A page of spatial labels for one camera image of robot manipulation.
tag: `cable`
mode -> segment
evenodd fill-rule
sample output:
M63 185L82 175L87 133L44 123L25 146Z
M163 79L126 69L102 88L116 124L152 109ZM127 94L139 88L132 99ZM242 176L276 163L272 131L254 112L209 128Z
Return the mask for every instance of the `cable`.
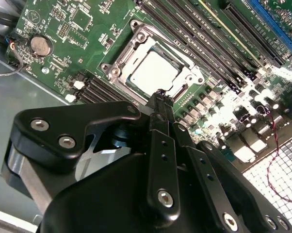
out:
M12 52L14 53L15 57L18 59L20 64L18 65L18 68L16 70L14 70L14 71L11 71L11 72L8 72L8 73L0 73L0 77L5 77L5 76L10 76L10 75L17 74L18 72L20 72L24 68L24 63L23 63L22 57L20 56L20 54L16 50L15 43L14 42L10 43L9 44L9 48L12 50Z
M283 199L283 200L285 200L285 201L287 201L287 202L292 203L292 200L291 200L291 199L281 196L281 195L277 192L277 190L276 190L276 188L273 186L273 184L270 182L270 167L271 167L271 165L273 164L273 162L276 160L276 158L280 156L280 154L279 154L279 152L280 152L280 147L279 147L279 144L278 144L278 135L277 135L277 132L276 132L276 123L275 123L275 121L274 121L274 118L273 118L271 112L270 112L266 107L264 107L264 106L258 106L257 109L258 109L259 107L262 107L263 110L264 110L264 112L265 112L265 114L266 114L267 116L270 117L271 122L272 122L272 131L273 131L273 133L274 133L274 138L275 138L275 141L276 141L276 155L272 158L272 160L270 161L270 163L269 163L269 165L268 165L268 167L267 167L267 181L268 181L268 185L269 185L269 187L275 192L275 194L276 194L277 196L279 196L281 199Z

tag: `green circuit board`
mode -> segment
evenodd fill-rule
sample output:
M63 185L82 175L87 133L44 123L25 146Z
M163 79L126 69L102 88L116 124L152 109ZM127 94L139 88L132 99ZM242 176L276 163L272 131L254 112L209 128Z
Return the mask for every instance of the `green circuit board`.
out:
M171 42L174 42L175 46L186 51L187 49L177 38L177 35L186 38L185 33L180 32L178 20L183 20L185 25L188 25L188 23L186 23L186 19L183 19L184 15L181 15L171 2L173 1L145 0L146 8L143 8L137 6L132 0L29 0L21 14L15 33L24 41L30 40L35 35L43 35L52 42L53 51L50 56L36 57L32 55L28 43L20 43L18 52L28 65L26 71L63 97L73 93L72 81L78 72L89 72L113 90L121 92L127 99L138 104L132 96L123 92L107 79L100 65L102 63L112 64L130 38L132 38L133 32L130 28L130 22L134 19L154 26ZM277 56L284 61L281 67L291 71L292 51L270 30L270 27L253 11L247 1L231 0L230 2L257 29L260 35L276 51ZM203 43L210 48L210 55L205 52L205 49L208 48L195 47L194 49L196 49L197 53L206 57L209 64L216 67L216 72L209 73L207 70L201 69L205 77L205 83L201 85L193 84L175 102L176 118L182 118L183 112L188 111L188 106L194 105L195 99L200 94L206 93L209 88L218 94L220 101L230 103L231 108L239 105L250 106L247 95L237 95L223 81L222 77L226 77L226 79L237 85L235 80L231 78L230 73L238 74L238 71L222 54L222 50L232 54L235 62L252 72L254 76L258 74L253 83L248 84L247 87L240 86L242 92L246 93L255 84L262 83L273 91L276 99L280 100L291 91L292 74L289 74L288 79L279 75L280 71L279 73L270 72L270 68L261 59L260 51L257 50L255 44L247 40L225 15L222 6L226 3L227 1L219 0L179 1L180 5L187 7L187 9L189 9L188 6L190 5L208 19L207 23L214 26L217 32L208 27L206 27L206 30L209 30L208 33L212 34L215 41L222 45L222 49L219 50L216 46L211 45L207 38L200 35L199 40L203 40ZM292 0L287 0L285 4L281 5L273 5L272 1L269 1L268 4L265 6L275 20L278 18L277 14L279 14L277 6L292 12ZM152 15L147 13L147 7L151 9ZM164 23L159 22L156 17L161 18ZM279 22L280 26L288 31L287 34L289 35L291 29L288 23L288 21ZM7 57L13 62L15 59L11 54L8 50ZM198 64L203 64L199 58L195 59ZM45 67L48 68L48 73L42 71ZM204 117L210 117L208 112L204 115ZM205 127L201 119L197 118L193 124L188 125L188 129L195 141L212 140L218 131L216 126L221 123L220 120L218 122L213 121L215 127ZM196 125L202 129L202 133L199 135L195 134L194 126ZM242 124L236 123L236 130L242 129Z

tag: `black cable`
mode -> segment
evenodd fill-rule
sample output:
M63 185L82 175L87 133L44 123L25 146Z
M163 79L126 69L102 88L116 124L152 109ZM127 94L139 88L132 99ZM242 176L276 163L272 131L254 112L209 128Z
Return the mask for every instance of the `black cable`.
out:
M22 57L20 56L20 54L16 50L15 44L10 43L9 47L12 50L12 52L14 53L15 57L19 60L20 64L19 64L18 68L14 71L11 71L8 73L0 73L0 77L5 77L5 76L17 74L18 72L20 72L24 68L24 63L23 63Z
M0 18L9 20L9 21L18 21L18 17L16 16L12 16L10 14L4 13L4 12L0 12Z
M5 2L18 14L21 13L22 9L15 2L13 2L12 0L5 0Z
M5 26L9 26L9 27L15 27L16 26L16 22L14 21L9 21L3 18L0 18L0 24L1 25L5 25Z

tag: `capacitor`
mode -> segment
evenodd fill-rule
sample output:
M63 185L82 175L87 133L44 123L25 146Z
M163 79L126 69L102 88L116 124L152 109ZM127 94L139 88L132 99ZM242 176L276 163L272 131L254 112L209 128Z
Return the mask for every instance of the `capacitor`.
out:
M243 122L243 124L244 124L247 128L249 128L249 127L252 126L252 124L251 124L251 122L250 122L249 120L245 120L245 121Z
M224 150L224 149L227 148L227 145L225 144L225 142L223 141L223 139L217 138L217 140L218 140L218 143L219 143L219 149Z
M257 119L254 116L250 116L248 120L251 122L251 124L255 124L257 122Z
M46 57L53 52L53 44L51 40L43 35L35 35L31 39L30 46L33 54L38 57Z
M205 127L208 127L210 125L209 120L206 117L203 117L201 121Z
M219 111L223 111L226 107L224 106L224 104L223 103L218 103L217 104L217 107L218 107L218 109L219 109Z
M225 137L228 136L228 134L229 134L229 130L228 130L227 127L225 127L225 126L220 126L219 128L220 128L220 130L221 130L223 136L225 136Z
M258 90L263 96L270 96L272 95L271 91L269 89L266 89L263 85L258 84L256 86L256 90Z
M214 109L210 109L209 111L211 117L216 118L218 117L218 113Z
M198 126L198 125L194 126L194 131L195 131L195 134L197 134L197 135L202 134L202 130L201 130L200 126Z
M265 98L265 101L268 103L268 105L270 105L270 107L272 109L275 110L275 109L278 109L279 108L279 104L276 103L274 100L270 99L269 97L266 97Z
M259 93L257 93L254 90L251 90L249 93L249 96L252 97L255 101L260 101L261 97L259 95Z

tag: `screw hole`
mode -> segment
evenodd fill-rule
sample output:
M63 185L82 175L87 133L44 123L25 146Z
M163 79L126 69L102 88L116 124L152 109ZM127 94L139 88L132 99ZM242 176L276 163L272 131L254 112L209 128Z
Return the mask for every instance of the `screw hole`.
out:
M165 154L161 155L161 158L164 160L164 161L167 161L167 156Z
M210 174L207 174L206 176L208 177L208 179L209 179L210 181L214 181L213 176L211 176Z

